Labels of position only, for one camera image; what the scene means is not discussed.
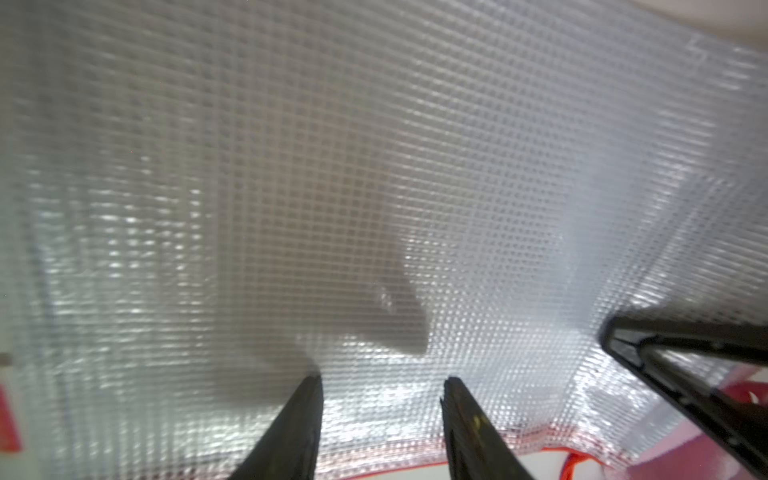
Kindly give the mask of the pink microfiber cloth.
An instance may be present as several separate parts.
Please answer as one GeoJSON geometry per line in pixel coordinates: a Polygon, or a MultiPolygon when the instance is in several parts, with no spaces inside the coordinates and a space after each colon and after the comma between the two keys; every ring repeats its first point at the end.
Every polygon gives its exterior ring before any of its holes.
{"type": "MultiPolygon", "coordinates": [[[[767,369],[739,364],[720,381],[708,384],[739,403],[767,405],[767,369]]],[[[671,433],[623,471],[606,472],[608,479],[709,480],[752,479],[754,476],[691,421],[671,433]]]]}

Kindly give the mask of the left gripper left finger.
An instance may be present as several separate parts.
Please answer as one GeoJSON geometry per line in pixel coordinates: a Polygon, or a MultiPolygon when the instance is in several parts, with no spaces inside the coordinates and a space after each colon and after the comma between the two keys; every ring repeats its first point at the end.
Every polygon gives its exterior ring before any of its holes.
{"type": "Polygon", "coordinates": [[[229,479],[308,480],[316,471],[324,393],[322,377],[305,377],[229,479]]]}

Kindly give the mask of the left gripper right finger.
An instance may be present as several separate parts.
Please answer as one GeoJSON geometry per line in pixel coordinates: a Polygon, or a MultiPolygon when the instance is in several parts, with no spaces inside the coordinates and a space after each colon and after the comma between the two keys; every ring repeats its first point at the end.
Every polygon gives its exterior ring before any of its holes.
{"type": "Polygon", "coordinates": [[[451,479],[533,480],[460,378],[445,380],[440,404],[451,479]]]}

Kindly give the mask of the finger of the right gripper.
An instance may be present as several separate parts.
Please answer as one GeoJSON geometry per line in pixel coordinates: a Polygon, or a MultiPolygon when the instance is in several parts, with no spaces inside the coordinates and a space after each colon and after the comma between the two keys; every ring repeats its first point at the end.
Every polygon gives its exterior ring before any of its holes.
{"type": "Polygon", "coordinates": [[[663,350],[767,365],[767,329],[757,325],[647,320],[616,315],[602,349],[692,421],[757,477],[767,475],[767,408],[738,401],[663,358],[663,350]]]}

